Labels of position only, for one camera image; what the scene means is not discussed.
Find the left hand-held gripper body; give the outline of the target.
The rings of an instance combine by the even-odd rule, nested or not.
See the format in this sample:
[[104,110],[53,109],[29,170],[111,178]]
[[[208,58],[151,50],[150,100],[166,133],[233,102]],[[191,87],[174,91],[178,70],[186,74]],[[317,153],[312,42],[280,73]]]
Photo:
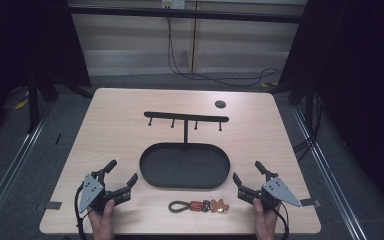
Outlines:
[[88,207],[95,211],[103,211],[107,202],[113,200],[119,205],[131,199],[132,179],[125,187],[119,190],[109,191],[105,188],[104,178],[106,170],[101,169],[85,176],[82,184],[82,195],[78,210],[83,213]]

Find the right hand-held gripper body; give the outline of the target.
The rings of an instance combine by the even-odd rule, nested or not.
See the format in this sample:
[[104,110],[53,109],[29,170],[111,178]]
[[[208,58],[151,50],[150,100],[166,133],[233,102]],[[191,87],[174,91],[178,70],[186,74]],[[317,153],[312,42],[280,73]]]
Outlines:
[[238,188],[238,198],[249,204],[253,204],[253,199],[257,198],[266,211],[273,210],[282,202],[289,203],[296,207],[301,206],[300,201],[277,173],[267,171],[265,176],[266,182],[261,186],[260,190],[253,190],[242,184],[242,186]]

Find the keychain with green loop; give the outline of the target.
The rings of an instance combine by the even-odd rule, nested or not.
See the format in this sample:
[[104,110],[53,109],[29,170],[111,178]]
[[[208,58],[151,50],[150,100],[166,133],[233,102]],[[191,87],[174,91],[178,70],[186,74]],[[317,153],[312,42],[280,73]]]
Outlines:
[[202,200],[202,201],[172,201],[168,205],[168,209],[172,213],[180,213],[183,211],[195,211],[195,212],[211,212],[211,213],[220,213],[227,214],[230,210],[230,206],[224,202],[223,199],[220,200]]

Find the black key rack with tray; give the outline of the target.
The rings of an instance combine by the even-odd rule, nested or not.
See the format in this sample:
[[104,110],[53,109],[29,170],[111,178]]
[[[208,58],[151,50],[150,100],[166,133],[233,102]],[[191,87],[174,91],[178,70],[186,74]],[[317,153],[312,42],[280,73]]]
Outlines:
[[154,187],[177,189],[215,189],[227,179],[231,163],[223,149],[208,143],[188,141],[189,122],[214,122],[221,125],[229,121],[227,116],[193,115],[145,111],[149,119],[176,120],[184,124],[182,142],[161,142],[149,146],[141,155],[140,171],[144,180]]

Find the person's left hand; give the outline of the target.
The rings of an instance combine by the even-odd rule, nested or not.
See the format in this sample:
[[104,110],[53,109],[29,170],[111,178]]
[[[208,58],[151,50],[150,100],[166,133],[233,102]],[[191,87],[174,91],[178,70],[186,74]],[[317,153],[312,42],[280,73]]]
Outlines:
[[88,218],[93,231],[94,240],[115,240],[113,232],[113,210],[115,208],[115,202],[109,200],[102,212],[91,210]]

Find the person's right hand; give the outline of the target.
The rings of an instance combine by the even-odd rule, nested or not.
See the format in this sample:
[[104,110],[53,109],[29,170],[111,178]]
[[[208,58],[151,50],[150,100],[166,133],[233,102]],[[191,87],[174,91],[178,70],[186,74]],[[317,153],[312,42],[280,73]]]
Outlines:
[[254,228],[257,240],[274,240],[278,216],[273,212],[265,212],[259,199],[253,199]]

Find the black metal stand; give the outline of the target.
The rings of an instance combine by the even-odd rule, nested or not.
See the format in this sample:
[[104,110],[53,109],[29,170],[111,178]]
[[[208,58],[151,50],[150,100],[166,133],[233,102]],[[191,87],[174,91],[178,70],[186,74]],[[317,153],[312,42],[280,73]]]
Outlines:
[[28,132],[32,133],[39,123],[39,106],[35,72],[28,80],[30,124]]

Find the yellow floor tape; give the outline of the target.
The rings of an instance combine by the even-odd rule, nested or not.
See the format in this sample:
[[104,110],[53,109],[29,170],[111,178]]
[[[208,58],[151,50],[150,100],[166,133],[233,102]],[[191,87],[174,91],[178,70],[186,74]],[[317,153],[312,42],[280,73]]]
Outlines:
[[19,101],[19,103],[14,107],[15,110],[22,109],[29,100],[29,91],[27,90],[22,99]]

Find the black curtain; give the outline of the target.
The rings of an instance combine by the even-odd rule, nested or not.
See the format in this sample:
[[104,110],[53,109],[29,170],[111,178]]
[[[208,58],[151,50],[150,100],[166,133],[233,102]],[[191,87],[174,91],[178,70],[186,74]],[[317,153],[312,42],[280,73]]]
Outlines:
[[32,72],[37,94],[47,101],[58,98],[57,84],[92,96],[86,90],[91,82],[67,7],[67,0],[0,0],[0,122],[10,91],[28,90]]
[[317,92],[384,194],[384,0],[307,0],[280,84]]

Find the black horizontal bar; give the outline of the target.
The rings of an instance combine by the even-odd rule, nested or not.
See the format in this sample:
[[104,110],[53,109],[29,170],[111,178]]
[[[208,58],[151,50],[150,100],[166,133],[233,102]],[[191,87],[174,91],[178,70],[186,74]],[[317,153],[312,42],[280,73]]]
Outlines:
[[95,6],[95,5],[79,5],[79,4],[69,4],[67,9],[70,13],[75,13],[75,14],[170,17],[170,18],[272,22],[272,23],[291,23],[291,24],[298,24],[303,20],[302,17],[293,16],[293,15],[267,15],[267,14],[251,14],[251,13],[237,13],[237,12],[216,12],[216,11],[201,11],[201,10],[156,9],[156,8],[104,7],[104,6]]

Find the white wall socket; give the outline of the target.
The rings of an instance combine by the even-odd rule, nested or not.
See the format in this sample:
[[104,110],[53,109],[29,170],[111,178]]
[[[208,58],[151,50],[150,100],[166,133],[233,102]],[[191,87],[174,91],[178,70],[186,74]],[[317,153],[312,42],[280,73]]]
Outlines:
[[185,9],[185,0],[161,0],[163,9]]

